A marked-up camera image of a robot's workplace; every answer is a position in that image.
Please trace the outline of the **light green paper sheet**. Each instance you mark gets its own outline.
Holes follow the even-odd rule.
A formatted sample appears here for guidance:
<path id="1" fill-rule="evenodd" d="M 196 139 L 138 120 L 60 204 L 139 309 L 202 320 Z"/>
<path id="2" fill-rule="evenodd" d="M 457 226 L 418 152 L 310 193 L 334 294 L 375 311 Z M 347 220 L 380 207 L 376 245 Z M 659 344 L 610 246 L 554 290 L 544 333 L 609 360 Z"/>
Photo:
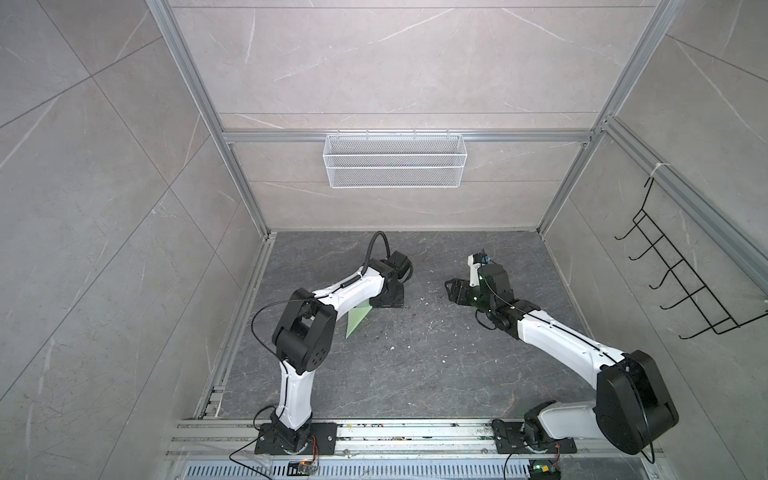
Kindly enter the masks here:
<path id="1" fill-rule="evenodd" d="M 347 313 L 347 327 L 345 333 L 346 338 L 349 338 L 352 335 L 352 333 L 362 323 L 362 321 L 366 318 L 371 310 L 372 306 L 370 305 L 370 302 L 365 300 L 357 306 L 353 307 Z"/>

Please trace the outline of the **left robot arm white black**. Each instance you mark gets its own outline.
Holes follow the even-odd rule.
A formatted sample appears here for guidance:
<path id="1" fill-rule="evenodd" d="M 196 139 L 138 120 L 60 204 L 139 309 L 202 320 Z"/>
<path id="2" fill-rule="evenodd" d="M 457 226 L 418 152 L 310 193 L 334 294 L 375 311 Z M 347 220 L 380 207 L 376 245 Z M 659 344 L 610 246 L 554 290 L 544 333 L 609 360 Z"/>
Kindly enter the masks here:
<path id="1" fill-rule="evenodd" d="M 309 438 L 315 371 L 330 353 L 338 318 L 365 302 L 374 308 L 403 307 L 404 283 L 412 272 L 410 259 L 396 251 L 367 260 L 326 288 L 292 294 L 272 335 L 281 380 L 271 422 L 284 449 L 298 452 Z"/>

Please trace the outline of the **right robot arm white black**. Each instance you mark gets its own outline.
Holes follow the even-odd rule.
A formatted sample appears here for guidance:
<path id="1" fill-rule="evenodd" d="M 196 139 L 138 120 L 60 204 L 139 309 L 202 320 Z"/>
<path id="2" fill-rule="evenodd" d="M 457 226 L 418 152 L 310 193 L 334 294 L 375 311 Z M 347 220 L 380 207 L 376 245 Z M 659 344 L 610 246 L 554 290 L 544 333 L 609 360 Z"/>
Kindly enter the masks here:
<path id="1" fill-rule="evenodd" d="M 501 265 L 473 261 L 469 278 L 450 279 L 445 289 L 450 302 L 485 315 L 489 329 L 547 353 L 593 388 L 592 400 L 548 401 L 529 410 L 521 426 L 526 448 L 543 452 L 558 441 L 583 438 L 605 440 L 634 455 L 679 423 L 650 355 L 609 347 L 555 320 L 514 294 Z"/>

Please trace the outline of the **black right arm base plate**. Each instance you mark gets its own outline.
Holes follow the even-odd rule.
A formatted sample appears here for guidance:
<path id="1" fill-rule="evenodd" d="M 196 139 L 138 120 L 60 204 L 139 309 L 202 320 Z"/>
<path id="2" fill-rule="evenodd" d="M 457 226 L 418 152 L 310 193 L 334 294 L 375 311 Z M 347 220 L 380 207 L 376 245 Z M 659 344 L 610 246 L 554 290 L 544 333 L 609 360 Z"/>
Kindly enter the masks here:
<path id="1" fill-rule="evenodd" d="M 554 455 L 577 452 L 573 439 L 553 439 L 535 421 L 493 419 L 490 427 L 499 454 Z"/>

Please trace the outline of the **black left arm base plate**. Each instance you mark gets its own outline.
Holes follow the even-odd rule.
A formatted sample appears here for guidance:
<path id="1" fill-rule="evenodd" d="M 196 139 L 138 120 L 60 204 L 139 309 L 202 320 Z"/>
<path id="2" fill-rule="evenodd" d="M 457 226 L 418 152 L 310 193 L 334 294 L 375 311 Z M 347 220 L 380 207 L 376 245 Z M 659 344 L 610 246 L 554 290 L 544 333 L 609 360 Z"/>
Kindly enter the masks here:
<path id="1" fill-rule="evenodd" d="M 289 429 L 280 422 L 262 424 L 254 453 L 332 455 L 337 443 L 337 432 L 338 425 L 331 422 L 309 421 L 298 430 Z"/>

